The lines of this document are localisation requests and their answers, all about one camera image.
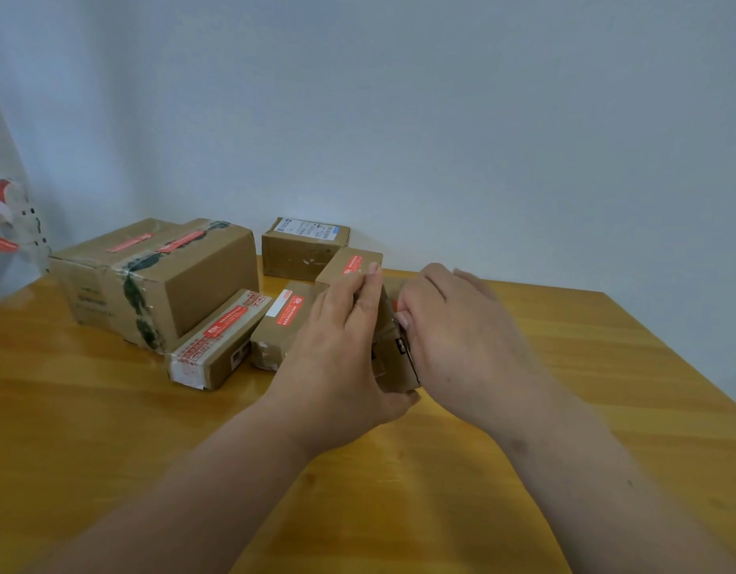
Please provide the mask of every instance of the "person's left arm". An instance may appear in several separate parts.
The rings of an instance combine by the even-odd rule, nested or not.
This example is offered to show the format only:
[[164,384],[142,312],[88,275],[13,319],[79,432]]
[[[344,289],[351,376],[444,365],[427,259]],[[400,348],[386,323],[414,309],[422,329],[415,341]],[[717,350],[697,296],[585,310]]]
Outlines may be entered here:
[[266,395],[31,572],[229,571],[312,459],[418,401],[383,394],[371,371],[381,288],[378,266],[331,286]]

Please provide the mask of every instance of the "wooden table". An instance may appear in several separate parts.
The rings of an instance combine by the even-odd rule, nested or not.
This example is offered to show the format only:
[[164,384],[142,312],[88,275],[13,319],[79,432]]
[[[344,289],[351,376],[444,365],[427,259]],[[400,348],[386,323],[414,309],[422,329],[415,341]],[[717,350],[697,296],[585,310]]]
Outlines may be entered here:
[[[553,373],[736,552],[736,404],[604,294],[493,289]],[[140,491],[270,380],[246,362],[216,393],[173,384],[156,354],[77,326],[51,279],[1,301],[0,572]],[[312,463],[236,571],[568,568],[497,446],[424,395]]]

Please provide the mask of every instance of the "person's left hand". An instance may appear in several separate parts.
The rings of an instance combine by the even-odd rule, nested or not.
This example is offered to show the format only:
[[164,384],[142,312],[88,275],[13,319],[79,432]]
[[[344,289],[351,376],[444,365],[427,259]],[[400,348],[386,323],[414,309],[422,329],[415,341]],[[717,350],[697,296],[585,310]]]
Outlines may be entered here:
[[382,393],[371,368],[382,273],[344,276],[317,297],[309,320],[259,404],[315,457],[399,419],[420,396]]

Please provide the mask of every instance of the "forearm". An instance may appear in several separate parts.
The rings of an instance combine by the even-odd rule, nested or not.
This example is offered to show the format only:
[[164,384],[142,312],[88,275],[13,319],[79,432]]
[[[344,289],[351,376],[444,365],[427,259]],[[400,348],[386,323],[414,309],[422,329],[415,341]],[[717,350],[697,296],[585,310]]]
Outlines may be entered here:
[[238,414],[35,572],[228,572],[309,461],[269,416]]
[[498,441],[573,572],[736,572],[734,558],[644,472],[593,409],[552,407]]

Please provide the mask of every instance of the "person's right arm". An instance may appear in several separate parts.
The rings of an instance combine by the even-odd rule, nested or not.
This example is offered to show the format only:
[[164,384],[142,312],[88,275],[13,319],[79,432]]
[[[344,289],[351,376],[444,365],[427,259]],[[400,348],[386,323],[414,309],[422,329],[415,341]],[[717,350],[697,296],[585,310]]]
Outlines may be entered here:
[[431,264],[398,309],[421,385],[500,445],[573,572],[736,572],[732,555],[540,365],[487,284]]

